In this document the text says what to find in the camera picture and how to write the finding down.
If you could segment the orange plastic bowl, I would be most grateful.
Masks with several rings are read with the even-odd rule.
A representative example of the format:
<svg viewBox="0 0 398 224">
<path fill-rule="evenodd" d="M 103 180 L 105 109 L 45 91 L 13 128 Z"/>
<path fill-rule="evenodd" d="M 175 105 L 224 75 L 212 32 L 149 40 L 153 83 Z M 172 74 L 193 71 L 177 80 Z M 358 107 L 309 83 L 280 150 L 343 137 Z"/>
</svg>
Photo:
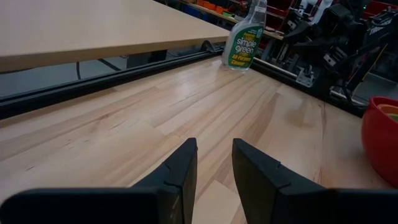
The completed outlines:
<svg viewBox="0 0 398 224">
<path fill-rule="evenodd" d="M 398 106 L 388 105 L 388 104 L 379 104 L 377 106 L 383 113 L 387 115 L 398 116 Z"/>
</svg>

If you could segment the light wooden desk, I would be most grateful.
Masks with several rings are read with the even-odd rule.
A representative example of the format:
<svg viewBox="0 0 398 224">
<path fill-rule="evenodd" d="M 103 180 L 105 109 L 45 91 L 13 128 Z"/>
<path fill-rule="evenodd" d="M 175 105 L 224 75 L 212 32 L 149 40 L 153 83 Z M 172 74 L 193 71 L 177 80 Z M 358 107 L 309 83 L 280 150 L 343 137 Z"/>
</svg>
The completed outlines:
<svg viewBox="0 0 398 224">
<path fill-rule="evenodd" d="M 224 42 L 228 35 L 154 0 L 0 0 L 0 72 Z"/>
</svg>

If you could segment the black aluminium table frame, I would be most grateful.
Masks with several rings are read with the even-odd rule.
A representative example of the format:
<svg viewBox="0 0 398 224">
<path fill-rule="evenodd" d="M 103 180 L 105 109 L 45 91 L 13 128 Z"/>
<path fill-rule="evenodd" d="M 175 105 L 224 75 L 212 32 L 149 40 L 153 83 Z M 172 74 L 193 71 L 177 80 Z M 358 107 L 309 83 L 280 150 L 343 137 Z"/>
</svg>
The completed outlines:
<svg viewBox="0 0 398 224">
<path fill-rule="evenodd" d="M 213 58 L 221 55 L 223 48 L 215 46 L 209 41 L 204 41 L 198 53 L 178 57 L 175 59 L 149 63 L 126 70 L 118 70 L 98 77 L 86 78 L 61 85 L 55 85 L 39 90 L 28 91 L 16 95 L 0 98 L 0 120 L 16 115 L 38 110 L 46 106 L 72 100 L 80 96 L 85 96 L 97 91 L 105 90 L 117 85 L 125 84 L 135 80 L 143 79 L 161 72 L 166 72 L 175 68 L 182 68 L 195 62 Z M 307 88 L 287 75 L 286 71 L 272 68 L 266 62 L 258 58 L 252 63 L 251 68 L 263 75 L 282 82 L 292 88 L 300 90 L 310 96 L 329 103 L 341 110 L 344 110 L 357 117 L 362 117 L 366 107 L 349 103 L 343 96 L 323 95 L 315 90 Z"/>
</svg>

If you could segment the green cleaner spray bottle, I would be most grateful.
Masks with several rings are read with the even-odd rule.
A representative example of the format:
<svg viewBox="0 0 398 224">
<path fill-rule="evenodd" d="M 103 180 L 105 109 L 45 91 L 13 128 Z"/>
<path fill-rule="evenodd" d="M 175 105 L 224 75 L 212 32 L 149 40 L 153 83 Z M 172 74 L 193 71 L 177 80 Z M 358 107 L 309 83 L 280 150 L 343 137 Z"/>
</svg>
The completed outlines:
<svg viewBox="0 0 398 224">
<path fill-rule="evenodd" d="M 248 70 L 266 25 L 267 0 L 252 0 L 247 16 L 230 31 L 221 62 L 232 70 Z"/>
</svg>

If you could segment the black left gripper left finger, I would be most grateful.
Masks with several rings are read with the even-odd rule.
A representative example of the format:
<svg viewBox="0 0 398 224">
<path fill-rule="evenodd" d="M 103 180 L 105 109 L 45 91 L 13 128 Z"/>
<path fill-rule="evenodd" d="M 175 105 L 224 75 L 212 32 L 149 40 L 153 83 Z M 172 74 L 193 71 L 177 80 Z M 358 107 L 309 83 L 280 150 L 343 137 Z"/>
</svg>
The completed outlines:
<svg viewBox="0 0 398 224">
<path fill-rule="evenodd" d="M 191 224 L 197 150 L 188 138 L 131 187 L 19 192 L 0 205 L 0 224 Z"/>
</svg>

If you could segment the blue storage bin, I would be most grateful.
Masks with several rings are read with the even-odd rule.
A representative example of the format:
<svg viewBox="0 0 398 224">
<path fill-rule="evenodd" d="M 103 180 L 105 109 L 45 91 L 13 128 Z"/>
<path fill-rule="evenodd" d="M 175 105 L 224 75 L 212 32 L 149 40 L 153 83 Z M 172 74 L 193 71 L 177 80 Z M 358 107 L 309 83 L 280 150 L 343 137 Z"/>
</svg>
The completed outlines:
<svg viewBox="0 0 398 224">
<path fill-rule="evenodd" d="M 182 4 L 182 11 L 193 17 L 201 18 L 202 16 L 202 13 L 198 9 L 195 9 L 194 7 L 191 7 L 186 4 Z"/>
</svg>

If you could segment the large red plastic bowl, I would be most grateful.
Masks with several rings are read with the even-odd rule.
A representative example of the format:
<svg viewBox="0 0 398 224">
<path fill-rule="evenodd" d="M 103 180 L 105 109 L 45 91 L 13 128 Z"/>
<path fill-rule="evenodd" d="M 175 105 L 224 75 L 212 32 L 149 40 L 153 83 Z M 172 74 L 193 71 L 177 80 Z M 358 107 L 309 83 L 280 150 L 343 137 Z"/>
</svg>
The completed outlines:
<svg viewBox="0 0 398 224">
<path fill-rule="evenodd" d="M 373 169 L 390 185 L 398 188 L 398 122 L 377 106 L 398 106 L 398 100 L 373 96 L 363 115 L 361 140 Z"/>
</svg>

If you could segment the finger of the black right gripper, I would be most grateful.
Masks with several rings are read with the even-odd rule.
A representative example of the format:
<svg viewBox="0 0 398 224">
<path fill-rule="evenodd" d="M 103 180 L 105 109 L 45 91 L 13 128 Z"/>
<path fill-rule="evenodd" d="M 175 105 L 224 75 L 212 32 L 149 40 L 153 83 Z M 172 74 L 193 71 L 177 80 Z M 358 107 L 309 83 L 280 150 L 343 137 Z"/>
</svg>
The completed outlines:
<svg viewBox="0 0 398 224">
<path fill-rule="evenodd" d="M 311 42 L 309 37 L 312 26 L 306 21 L 288 22 L 288 24 L 295 25 L 295 27 L 288 33 L 284 35 L 282 39 L 288 44 Z"/>
</svg>

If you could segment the wooden storage shelf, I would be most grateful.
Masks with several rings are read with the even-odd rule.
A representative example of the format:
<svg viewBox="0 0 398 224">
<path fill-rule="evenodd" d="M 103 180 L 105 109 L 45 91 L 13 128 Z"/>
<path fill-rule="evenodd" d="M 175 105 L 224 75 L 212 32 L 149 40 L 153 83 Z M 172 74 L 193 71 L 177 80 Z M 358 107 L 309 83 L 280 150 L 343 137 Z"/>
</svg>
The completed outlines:
<svg viewBox="0 0 398 224">
<path fill-rule="evenodd" d="M 238 20 L 236 20 L 236 19 L 234 19 L 234 18 L 232 18 L 232 17 L 228 17 L 228 16 L 224 16 L 224 15 L 222 15 L 222 14 L 219 14 L 219 13 L 217 13 L 217 12 L 214 11 L 214 10 L 207 9 L 207 8 L 205 8 L 205 7 L 199 6 L 199 5 L 194 4 L 194 3 L 186 2 L 186 1 L 184 1 L 184 0 L 179 0 L 179 1 L 180 1 L 181 3 L 184 3 L 184 4 L 188 5 L 188 6 L 191 6 L 191 7 L 195 8 L 195 9 L 198 9 L 198 10 L 201 11 L 201 12 L 205 12 L 205 13 L 214 15 L 214 16 L 220 18 L 220 19 L 223 19 L 223 20 L 232 22 L 232 23 L 234 23 L 234 24 L 238 23 Z M 282 34 L 276 32 L 276 31 L 269 31 L 269 30 L 267 30 L 267 29 L 264 29 L 264 34 L 265 34 L 266 36 L 270 37 L 270 38 L 274 38 L 274 39 L 278 39 L 278 40 L 283 40 L 283 38 L 284 38 Z"/>
</svg>

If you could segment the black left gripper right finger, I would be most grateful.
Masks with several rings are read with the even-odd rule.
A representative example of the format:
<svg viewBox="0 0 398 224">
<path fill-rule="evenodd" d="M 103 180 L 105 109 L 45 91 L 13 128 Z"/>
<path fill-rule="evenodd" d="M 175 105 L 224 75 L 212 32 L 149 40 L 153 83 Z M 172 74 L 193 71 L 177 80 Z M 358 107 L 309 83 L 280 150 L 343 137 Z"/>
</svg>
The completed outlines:
<svg viewBox="0 0 398 224">
<path fill-rule="evenodd" d="M 398 224 L 398 190 L 325 188 L 238 138 L 232 161 L 247 224 Z"/>
</svg>

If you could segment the silver metal bracket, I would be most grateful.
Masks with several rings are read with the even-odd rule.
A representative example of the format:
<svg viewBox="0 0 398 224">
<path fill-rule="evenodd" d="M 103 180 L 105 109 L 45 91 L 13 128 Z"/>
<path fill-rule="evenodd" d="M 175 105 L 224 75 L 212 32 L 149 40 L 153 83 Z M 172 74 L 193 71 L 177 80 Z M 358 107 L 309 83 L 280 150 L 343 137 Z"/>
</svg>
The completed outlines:
<svg viewBox="0 0 398 224">
<path fill-rule="evenodd" d="M 315 76 L 312 71 L 312 66 L 308 65 L 307 67 L 298 67 L 299 73 L 296 78 L 296 82 L 305 86 L 312 87 L 315 81 Z"/>
</svg>

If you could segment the orange storage bin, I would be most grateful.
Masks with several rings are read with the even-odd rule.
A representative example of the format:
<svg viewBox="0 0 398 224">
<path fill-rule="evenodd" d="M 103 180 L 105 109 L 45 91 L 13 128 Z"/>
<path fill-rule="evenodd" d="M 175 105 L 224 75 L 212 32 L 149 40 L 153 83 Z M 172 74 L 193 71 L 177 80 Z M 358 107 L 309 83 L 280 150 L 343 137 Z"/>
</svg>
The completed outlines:
<svg viewBox="0 0 398 224">
<path fill-rule="evenodd" d="M 224 11 L 223 0 L 197 0 L 197 5 L 222 14 Z"/>
</svg>

